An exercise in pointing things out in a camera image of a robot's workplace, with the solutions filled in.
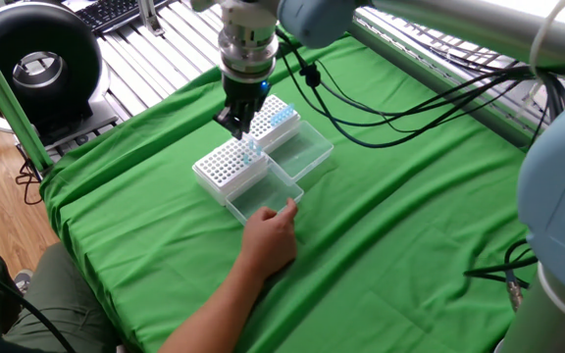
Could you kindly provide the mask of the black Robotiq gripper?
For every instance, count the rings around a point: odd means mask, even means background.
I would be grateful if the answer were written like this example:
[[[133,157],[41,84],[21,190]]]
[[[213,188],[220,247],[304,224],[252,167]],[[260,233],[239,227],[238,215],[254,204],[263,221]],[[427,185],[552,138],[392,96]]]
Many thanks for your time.
[[[222,77],[227,107],[221,109],[213,120],[236,139],[250,131],[254,116],[261,110],[270,92],[270,83],[265,80],[242,82],[228,76]]]

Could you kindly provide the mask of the person's hand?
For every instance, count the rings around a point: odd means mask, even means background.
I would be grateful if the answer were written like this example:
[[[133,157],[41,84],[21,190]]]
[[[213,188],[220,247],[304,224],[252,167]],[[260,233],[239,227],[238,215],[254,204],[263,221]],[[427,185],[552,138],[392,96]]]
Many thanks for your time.
[[[296,202],[287,198],[281,211],[261,207],[247,220],[239,261],[253,277],[265,280],[295,259],[297,211]]]

